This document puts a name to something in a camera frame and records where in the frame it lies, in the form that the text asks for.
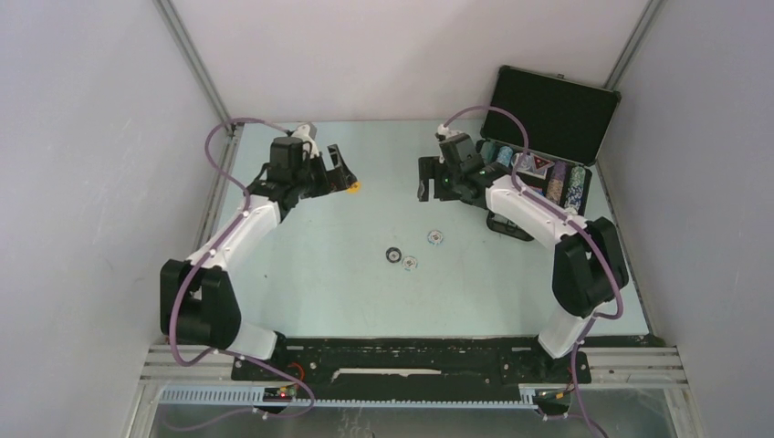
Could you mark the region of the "red playing card deck box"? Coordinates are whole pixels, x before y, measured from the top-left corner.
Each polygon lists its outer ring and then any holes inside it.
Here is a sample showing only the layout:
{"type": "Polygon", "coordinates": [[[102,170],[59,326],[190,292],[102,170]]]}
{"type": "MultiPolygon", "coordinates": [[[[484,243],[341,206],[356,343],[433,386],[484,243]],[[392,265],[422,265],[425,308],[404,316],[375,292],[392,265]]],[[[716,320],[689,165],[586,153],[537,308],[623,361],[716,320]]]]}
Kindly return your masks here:
{"type": "Polygon", "coordinates": [[[531,191],[537,193],[540,196],[544,196],[545,195],[545,191],[542,188],[538,187],[538,186],[529,185],[528,188],[531,191]]]}

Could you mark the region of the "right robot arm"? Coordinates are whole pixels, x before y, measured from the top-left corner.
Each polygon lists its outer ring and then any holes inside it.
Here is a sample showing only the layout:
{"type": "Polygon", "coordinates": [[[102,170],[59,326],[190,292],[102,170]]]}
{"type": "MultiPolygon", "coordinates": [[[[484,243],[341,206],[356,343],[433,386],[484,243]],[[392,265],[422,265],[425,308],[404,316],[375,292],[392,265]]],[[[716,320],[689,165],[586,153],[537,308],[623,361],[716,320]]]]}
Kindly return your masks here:
{"type": "Polygon", "coordinates": [[[419,201],[460,201],[498,214],[553,255],[551,290],[557,307],[538,335],[542,349],[530,360],[534,375],[554,381],[568,368],[566,355],[588,334],[601,309],[623,311],[621,290],[629,277],[617,229],[604,217],[572,214],[517,179],[501,163],[486,163],[471,137],[440,128],[440,153],[418,161],[419,201]]]}

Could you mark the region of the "clear round dealer button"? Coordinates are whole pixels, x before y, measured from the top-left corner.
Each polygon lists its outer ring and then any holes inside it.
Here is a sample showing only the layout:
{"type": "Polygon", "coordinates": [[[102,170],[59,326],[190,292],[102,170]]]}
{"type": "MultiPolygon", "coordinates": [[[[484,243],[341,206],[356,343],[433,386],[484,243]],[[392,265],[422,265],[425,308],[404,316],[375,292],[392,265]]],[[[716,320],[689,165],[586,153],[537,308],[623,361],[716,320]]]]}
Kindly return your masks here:
{"type": "Polygon", "coordinates": [[[535,162],[532,154],[517,153],[512,159],[512,167],[517,173],[535,176],[535,162]]]}

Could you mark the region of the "red black triangle marker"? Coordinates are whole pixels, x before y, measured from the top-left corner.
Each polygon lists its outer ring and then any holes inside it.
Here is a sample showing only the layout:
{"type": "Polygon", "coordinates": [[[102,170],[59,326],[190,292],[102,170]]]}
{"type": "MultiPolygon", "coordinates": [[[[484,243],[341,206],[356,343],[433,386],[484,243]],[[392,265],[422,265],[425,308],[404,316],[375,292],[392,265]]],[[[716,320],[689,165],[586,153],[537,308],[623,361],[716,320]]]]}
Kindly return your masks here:
{"type": "Polygon", "coordinates": [[[545,179],[549,170],[554,165],[554,162],[548,159],[541,158],[537,155],[530,155],[528,157],[529,163],[524,173],[532,175],[534,177],[545,179]]]}

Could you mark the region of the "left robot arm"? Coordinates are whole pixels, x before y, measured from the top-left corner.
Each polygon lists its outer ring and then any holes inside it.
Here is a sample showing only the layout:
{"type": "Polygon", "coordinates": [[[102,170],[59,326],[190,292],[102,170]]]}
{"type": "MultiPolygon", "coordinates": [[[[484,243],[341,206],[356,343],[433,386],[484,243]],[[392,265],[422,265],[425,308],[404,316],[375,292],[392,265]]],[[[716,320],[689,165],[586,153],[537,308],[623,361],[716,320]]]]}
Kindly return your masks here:
{"type": "Polygon", "coordinates": [[[230,222],[186,259],[162,266],[161,328],[171,344],[253,357],[254,369],[267,380],[285,375],[288,355],[277,348],[281,334],[243,318],[231,275],[300,201],[357,183],[338,144],[327,152],[330,168],[308,135],[275,138],[259,175],[243,187],[230,222]]]}

